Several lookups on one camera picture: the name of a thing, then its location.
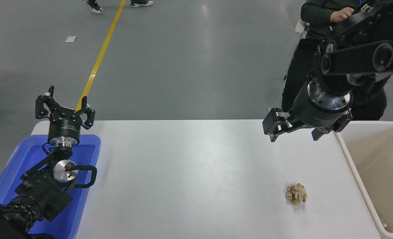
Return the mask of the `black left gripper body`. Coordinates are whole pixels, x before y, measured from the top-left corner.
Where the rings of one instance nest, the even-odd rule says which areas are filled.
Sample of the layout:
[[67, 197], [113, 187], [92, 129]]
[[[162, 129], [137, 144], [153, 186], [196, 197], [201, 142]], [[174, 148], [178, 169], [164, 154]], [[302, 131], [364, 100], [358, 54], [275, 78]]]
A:
[[74, 110], [52, 111], [50, 114], [48, 141], [60, 137], [69, 137], [79, 141], [82, 122], [82, 119]]

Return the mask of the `person's right hand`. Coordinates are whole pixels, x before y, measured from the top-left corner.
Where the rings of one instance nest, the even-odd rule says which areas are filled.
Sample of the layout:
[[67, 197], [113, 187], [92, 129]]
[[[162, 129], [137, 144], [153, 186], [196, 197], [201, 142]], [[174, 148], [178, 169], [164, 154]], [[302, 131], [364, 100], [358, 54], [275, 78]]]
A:
[[339, 11], [332, 12], [330, 15], [330, 22], [331, 23], [339, 23], [342, 20], [350, 17], [354, 12], [354, 9], [351, 7], [345, 7]]

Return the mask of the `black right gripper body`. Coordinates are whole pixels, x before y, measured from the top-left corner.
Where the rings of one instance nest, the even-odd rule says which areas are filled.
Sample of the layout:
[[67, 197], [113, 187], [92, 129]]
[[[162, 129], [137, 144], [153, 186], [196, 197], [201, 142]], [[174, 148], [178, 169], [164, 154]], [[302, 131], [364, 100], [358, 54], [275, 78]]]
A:
[[318, 81], [307, 81], [294, 100], [291, 114], [312, 127], [332, 125], [353, 103], [351, 92], [344, 96], [327, 93]]

